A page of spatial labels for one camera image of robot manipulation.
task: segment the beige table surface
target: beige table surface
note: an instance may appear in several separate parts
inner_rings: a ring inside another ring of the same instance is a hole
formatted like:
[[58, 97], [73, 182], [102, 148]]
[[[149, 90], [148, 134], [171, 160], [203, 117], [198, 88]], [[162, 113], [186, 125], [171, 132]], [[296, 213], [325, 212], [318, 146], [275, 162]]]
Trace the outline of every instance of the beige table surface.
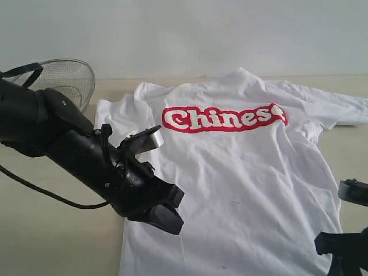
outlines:
[[[272, 79], [368, 98], [368, 75]], [[118, 101], [141, 81], [98, 80], [86, 116], [93, 121], [99, 98]], [[198, 81], [202, 79], [149, 80], [163, 86]], [[354, 177], [368, 182], [368, 126], [324, 132], [319, 148], [337, 181]], [[54, 193], [82, 204], [101, 202], [99, 196], [47, 158], [28, 158], [4, 146], [0, 146], [0, 158], [1, 165]], [[368, 225], [368, 208], [343, 203], [341, 218], [345, 231], [360, 232]], [[124, 219], [109, 206], [74, 209], [0, 174], [0, 275], [117, 276], [123, 224]]]

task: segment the red and white logo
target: red and white logo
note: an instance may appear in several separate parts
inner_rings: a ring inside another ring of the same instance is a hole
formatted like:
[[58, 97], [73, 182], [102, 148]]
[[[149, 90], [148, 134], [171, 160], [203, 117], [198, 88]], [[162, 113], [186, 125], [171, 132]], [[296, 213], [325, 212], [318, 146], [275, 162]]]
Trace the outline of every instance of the red and white logo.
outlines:
[[241, 112], [219, 108], [201, 110], [196, 106], [165, 108], [162, 112], [162, 123], [166, 128], [186, 133], [250, 131], [276, 120], [288, 124], [285, 112], [275, 103]]

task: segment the metal strainer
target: metal strainer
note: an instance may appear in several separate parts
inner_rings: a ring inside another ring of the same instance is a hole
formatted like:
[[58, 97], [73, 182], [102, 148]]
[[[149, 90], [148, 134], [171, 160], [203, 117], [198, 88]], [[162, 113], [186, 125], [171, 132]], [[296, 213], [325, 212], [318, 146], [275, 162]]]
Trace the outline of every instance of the metal strainer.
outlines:
[[[52, 59], [40, 64], [44, 69], [29, 88], [34, 91], [53, 88], [67, 96], [81, 112], [84, 112], [95, 87], [95, 76], [91, 66], [77, 59]], [[31, 72], [16, 76], [11, 81], [22, 85], [30, 75]]]

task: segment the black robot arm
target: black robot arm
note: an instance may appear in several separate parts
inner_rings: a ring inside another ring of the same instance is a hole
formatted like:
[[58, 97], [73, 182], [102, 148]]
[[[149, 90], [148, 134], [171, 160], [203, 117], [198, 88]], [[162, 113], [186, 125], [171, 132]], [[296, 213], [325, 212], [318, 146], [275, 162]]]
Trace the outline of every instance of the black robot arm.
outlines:
[[126, 138], [116, 148], [108, 142], [111, 127], [94, 129], [60, 92], [32, 91], [3, 79], [0, 118], [2, 144], [26, 156], [49, 157], [128, 220], [180, 233], [183, 220], [176, 208], [184, 192], [154, 176], [151, 164], [135, 158], [137, 153], [155, 148], [150, 137], [160, 126]]

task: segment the t-shirt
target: t-shirt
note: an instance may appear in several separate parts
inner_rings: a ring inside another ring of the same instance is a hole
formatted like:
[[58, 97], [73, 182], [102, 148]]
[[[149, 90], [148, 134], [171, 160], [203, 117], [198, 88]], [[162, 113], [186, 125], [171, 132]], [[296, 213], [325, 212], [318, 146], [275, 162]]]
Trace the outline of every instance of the t-shirt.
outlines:
[[140, 156], [184, 192], [179, 236], [127, 221], [120, 275], [323, 275], [321, 232], [341, 233], [338, 186], [317, 148], [336, 124], [368, 123], [368, 100], [240, 68], [222, 78], [166, 88], [138, 85], [101, 100], [95, 125], [117, 146], [162, 125], [164, 144]]

